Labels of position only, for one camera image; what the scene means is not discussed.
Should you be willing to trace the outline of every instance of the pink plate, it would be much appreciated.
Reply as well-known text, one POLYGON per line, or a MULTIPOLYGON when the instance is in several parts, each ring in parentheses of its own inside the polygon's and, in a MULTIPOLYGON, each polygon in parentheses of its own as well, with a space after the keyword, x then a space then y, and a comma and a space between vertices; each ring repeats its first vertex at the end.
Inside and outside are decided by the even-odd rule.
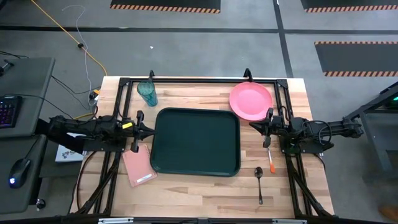
POLYGON ((268 90, 253 82, 244 82, 236 85, 229 94, 229 105, 241 118, 249 121, 260 121, 271 108, 272 96, 268 90))

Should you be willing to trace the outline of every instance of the rgb keyboard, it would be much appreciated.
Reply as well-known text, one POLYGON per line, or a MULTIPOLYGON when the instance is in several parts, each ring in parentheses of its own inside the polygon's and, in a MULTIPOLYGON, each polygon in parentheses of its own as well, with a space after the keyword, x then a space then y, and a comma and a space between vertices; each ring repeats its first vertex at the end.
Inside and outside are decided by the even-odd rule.
POLYGON ((4 96, 0 98, 0 128, 15 127, 21 102, 21 96, 4 96))

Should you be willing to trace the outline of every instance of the dark green plastic tray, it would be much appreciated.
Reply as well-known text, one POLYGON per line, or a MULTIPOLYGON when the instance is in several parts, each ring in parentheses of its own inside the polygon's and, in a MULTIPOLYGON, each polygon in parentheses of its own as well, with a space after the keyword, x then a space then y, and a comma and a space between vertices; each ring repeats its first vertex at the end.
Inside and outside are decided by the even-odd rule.
POLYGON ((165 108, 155 131, 156 172, 231 177, 241 167, 239 118, 230 111, 165 108))

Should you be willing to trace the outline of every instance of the orange striped border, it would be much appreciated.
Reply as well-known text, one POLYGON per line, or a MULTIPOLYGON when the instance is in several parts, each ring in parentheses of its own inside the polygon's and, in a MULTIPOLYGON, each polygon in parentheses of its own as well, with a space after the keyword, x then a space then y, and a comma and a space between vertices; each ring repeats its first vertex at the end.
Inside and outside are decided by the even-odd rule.
POLYGON ((398 44, 397 41, 315 41, 318 44, 398 44))
POLYGON ((131 10, 147 10, 147 11, 164 11, 164 12, 199 12, 199 13, 220 13, 219 9, 205 9, 194 7, 168 7, 168 6, 136 6, 113 4, 111 9, 131 9, 131 10))
POLYGON ((368 72, 368 71, 333 71, 333 72, 323 72, 326 77, 398 77, 398 72, 368 72))
MULTIPOLYGON (((316 41, 318 44, 398 44, 397 41, 316 41)), ((398 71, 330 71, 323 72, 326 77, 398 77, 398 71)))
POLYGON ((375 10, 395 10, 398 5, 384 6, 348 6, 348 7, 318 7, 304 9, 305 12, 354 12, 354 11, 375 11, 375 10))

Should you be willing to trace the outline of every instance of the spoon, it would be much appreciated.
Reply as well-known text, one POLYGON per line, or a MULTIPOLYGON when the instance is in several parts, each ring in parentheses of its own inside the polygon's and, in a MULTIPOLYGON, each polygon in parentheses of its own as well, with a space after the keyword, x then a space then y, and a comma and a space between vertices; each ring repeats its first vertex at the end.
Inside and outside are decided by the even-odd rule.
POLYGON ((262 177, 262 169, 261 167, 257 167, 254 170, 254 175, 257 177, 257 179, 259 180, 259 204, 262 205, 262 195, 261 195, 261 186, 260 186, 260 178, 262 177))

